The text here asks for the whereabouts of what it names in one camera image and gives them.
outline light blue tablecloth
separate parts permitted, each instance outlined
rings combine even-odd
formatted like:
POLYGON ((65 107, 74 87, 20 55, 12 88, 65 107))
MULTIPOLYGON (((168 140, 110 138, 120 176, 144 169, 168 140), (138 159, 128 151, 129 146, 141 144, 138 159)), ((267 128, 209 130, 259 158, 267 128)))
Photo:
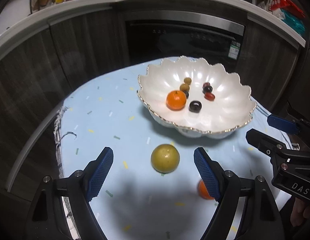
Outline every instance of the light blue tablecloth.
MULTIPOLYGON (((291 148, 287 134, 269 127, 270 114, 260 104, 253 120, 223 140, 207 137, 191 139, 175 129, 162 127, 153 120, 139 101, 137 77, 146 74, 146 62, 99 76, 79 87, 64 101, 68 109, 61 119, 61 170, 68 177, 95 160, 104 147, 114 151, 114 163, 98 195, 90 206, 109 240, 117 239, 200 239, 216 209, 214 200, 197 194, 199 173, 193 161, 194 149, 204 147, 212 160, 239 177, 263 175, 279 208, 290 195, 271 185, 272 167, 268 156, 245 140, 255 128, 291 148), (176 171, 162 176, 150 163, 160 144, 173 144, 181 160, 176 171)), ((239 225, 243 200, 239 201, 228 239, 239 225)))

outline finger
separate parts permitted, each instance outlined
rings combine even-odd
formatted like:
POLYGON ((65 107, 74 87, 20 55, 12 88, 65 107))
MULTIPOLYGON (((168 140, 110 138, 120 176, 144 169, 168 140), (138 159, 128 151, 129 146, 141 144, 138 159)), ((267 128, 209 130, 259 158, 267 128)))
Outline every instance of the finger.
POLYGON ((303 215, 301 213, 299 213, 299 216, 297 216, 294 220, 294 226, 293 227, 300 226, 304 222, 304 220, 305 220, 305 218, 303 217, 303 215))
POLYGON ((306 208, 306 203, 303 200, 300 200, 299 198, 295 199, 294 206, 295 205, 298 213, 302 213, 306 208))
POLYGON ((303 212, 303 217, 304 218, 310 218, 310 206, 306 207, 304 212, 303 212))
POLYGON ((293 210, 292 210, 292 214, 290 217, 290 221, 293 227, 299 226, 301 225, 301 223, 303 222, 303 214, 299 213, 297 211, 297 202, 294 202, 294 206, 293 206, 293 210))

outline scalloped bowl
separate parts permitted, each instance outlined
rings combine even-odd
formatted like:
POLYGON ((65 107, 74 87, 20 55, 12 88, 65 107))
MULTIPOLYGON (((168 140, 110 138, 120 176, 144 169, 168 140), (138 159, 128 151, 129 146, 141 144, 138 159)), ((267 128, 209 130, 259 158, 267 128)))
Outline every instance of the scalloped bowl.
POLYGON ((203 58, 196 61, 182 56, 176 61, 163 59, 160 65, 149 64, 146 76, 139 75, 137 95, 152 117, 161 125, 176 128, 181 134, 198 138, 225 138, 252 120, 256 102, 250 99, 251 88, 240 83, 237 73, 227 73, 222 64, 210 65, 203 58), (189 98, 180 111, 166 106, 167 94, 178 90, 190 77, 189 98), (210 82, 214 101, 204 98, 203 83, 210 82), (199 113, 189 111, 191 101, 202 103, 199 113))

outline cabinet door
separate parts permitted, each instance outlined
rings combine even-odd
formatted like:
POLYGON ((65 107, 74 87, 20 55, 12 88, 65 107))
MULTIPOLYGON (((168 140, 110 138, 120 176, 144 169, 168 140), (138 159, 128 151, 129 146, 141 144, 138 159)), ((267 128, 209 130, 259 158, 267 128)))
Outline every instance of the cabinet door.
POLYGON ((296 86, 288 98, 292 108, 310 121, 310 49, 296 86))
POLYGON ((112 9, 54 24, 51 33, 73 90, 99 75, 128 66, 127 45, 112 9))
POLYGON ((70 92, 49 30, 0 61, 0 187, 31 134, 70 92))
POLYGON ((252 96, 269 111, 282 95, 299 51, 265 27, 248 21, 236 71, 252 96))

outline countertop edge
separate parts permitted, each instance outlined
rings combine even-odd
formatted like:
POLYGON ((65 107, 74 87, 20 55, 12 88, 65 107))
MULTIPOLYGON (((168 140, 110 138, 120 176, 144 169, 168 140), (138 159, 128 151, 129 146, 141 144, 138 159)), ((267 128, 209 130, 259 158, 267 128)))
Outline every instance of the countertop edge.
MULTIPOLYGON (((74 14, 76 14, 78 13, 78 10, 81 10, 82 8, 92 7, 95 5, 100 5, 102 8, 105 5, 107 6, 114 4, 116 2, 123 2, 123 1, 125 0, 72 0, 66 3, 62 3, 60 5, 55 5, 43 9, 20 20, 19 22, 15 23, 12 27, 7 29, 5 32, 3 32, 0 35, 0 49, 4 44, 9 43, 9 41, 11 41, 16 35, 26 30, 27 28, 30 28, 31 26, 36 26, 36 24, 47 26, 51 20, 56 19, 58 16, 62 17, 65 14, 67 14, 67 12, 75 11, 74 14)), ((262 19, 267 20, 271 24, 283 30, 295 41, 297 41, 302 47, 305 47, 306 41, 297 32, 295 32, 291 27, 286 25, 284 22, 282 22, 280 19, 276 18, 269 12, 266 12, 265 10, 243 0, 213 0, 213 1, 237 7, 249 13, 252 13, 258 17, 261 17, 262 19)), ((14 42, 12 46, 16 47, 23 41, 24 39, 18 40, 18 42, 14 42)), ((0 60, 6 54, 8 54, 10 50, 12 50, 12 48, 6 48, 6 49, 2 48, 2 54, 4 55, 3 56, 0 55, 0 60)))

